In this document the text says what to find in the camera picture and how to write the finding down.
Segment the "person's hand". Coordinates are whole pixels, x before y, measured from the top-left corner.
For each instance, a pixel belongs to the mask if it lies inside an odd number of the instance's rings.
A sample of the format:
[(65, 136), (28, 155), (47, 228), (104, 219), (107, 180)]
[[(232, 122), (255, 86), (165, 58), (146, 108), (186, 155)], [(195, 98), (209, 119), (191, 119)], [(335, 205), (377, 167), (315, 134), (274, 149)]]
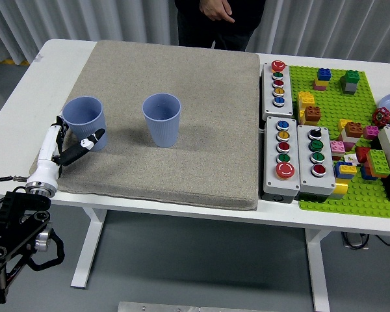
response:
[(226, 0), (200, 0), (199, 8), (202, 14), (212, 21), (228, 21), (234, 23), (232, 9)]

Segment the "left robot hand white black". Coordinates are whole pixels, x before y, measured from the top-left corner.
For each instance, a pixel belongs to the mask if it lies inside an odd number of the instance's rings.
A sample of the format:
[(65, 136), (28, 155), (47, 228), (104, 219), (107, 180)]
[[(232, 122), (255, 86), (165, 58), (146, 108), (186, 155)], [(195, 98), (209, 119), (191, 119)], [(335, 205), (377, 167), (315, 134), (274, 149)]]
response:
[(57, 192), (57, 179), (60, 177), (62, 168), (86, 155), (98, 142), (102, 141), (105, 134), (105, 130), (100, 128), (63, 150), (62, 145), (67, 130), (68, 124), (61, 116), (57, 116), (56, 122), (49, 127), (45, 135), (38, 154), (36, 170), (27, 180), (25, 186), (27, 193), (53, 197)]

